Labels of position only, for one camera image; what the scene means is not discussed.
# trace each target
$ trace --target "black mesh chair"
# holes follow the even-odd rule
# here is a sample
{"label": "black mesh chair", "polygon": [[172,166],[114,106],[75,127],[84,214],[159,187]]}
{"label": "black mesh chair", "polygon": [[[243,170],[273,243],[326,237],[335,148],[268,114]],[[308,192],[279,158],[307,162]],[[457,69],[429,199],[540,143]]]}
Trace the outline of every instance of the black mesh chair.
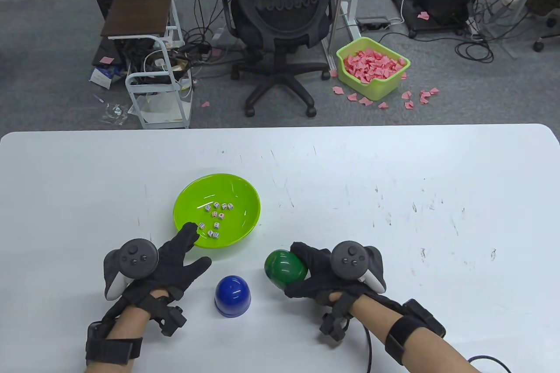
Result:
{"label": "black mesh chair", "polygon": [[231,77],[238,80],[241,71],[268,76],[245,101],[245,115],[255,114],[255,103],[274,85],[283,84],[294,91],[308,106],[306,115],[317,113],[315,102],[294,76],[321,71],[330,78],[326,63],[286,63],[286,55],[301,45],[314,47],[327,36],[333,18],[333,0],[222,0],[226,25],[250,51],[274,53],[272,66],[257,65],[259,59],[248,59],[232,67]]}

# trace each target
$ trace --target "chair base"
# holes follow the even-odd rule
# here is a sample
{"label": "chair base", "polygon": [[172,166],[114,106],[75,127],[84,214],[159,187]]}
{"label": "chair base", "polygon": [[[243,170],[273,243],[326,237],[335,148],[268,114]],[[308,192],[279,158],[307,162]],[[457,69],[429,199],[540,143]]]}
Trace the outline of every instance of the chair base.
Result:
{"label": "chair base", "polygon": [[255,115],[255,103],[272,87],[277,84],[282,84],[290,88],[302,101],[308,106],[306,115],[313,118],[317,115],[315,109],[315,101],[303,85],[296,79],[296,75],[311,73],[312,71],[321,71],[321,79],[330,79],[329,66],[325,63],[301,63],[301,64],[287,64],[286,54],[275,54],[274,65],[272,67],[258,66],[253,63],[239,63],[234,64],[231,69],[231,78],[238,80],[240,72],[246,71],[248,73],[260,74],[267,76],[264,83],[256,87],[245,101],[245,115],[246,117],[253,117]]}

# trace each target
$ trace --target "scratch mark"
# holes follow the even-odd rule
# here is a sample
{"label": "scratch mark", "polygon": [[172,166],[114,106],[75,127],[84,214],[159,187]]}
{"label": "scratch mark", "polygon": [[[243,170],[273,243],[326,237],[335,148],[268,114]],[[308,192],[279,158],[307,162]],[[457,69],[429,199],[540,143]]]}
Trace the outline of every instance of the scratch mark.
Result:
{"label": "scratch mark", "polygon": [[459,235],[459,231],[457,230],[457,226],[455,225],[455,221],[453,220],[453,217],[451,218],[451,224],[453,225],[453,228],[455,229],[455,233],[458,236]]}

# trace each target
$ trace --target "black cable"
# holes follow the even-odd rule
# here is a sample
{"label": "black cable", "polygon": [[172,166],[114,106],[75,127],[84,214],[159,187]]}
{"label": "black cable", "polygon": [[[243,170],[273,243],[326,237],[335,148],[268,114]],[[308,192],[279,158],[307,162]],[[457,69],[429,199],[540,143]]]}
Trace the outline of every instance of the black cable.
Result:
{"label": "black cable", "polygon": [[511,373],[510,369],[508,369],[508,367],[502,363],[500,360],[498,360],[496,357],[492,357],[492,356],[474,356],[474,357],[470,357],[470,359],[468,359],[467,361],[472,364],[473,361],[476,360],[482,360],[482,359],[486,359],[486,360],[490,360],[490,361],[494,361],[494,363],[498,363],[500,366],[502,366],[504,368],[504,370],[507,373]]}

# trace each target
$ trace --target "black strap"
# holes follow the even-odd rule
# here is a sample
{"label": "black strap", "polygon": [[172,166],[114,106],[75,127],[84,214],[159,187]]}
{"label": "black strap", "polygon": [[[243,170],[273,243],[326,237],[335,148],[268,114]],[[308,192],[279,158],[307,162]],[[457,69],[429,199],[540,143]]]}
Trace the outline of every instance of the black strap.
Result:
{"label": "black strap", "polygon": [[404,344],[410,335],[418,328],[425,328],[426,325],[412,316],[403,316],[394,323],[385,339],[385,351],[403,365]]}

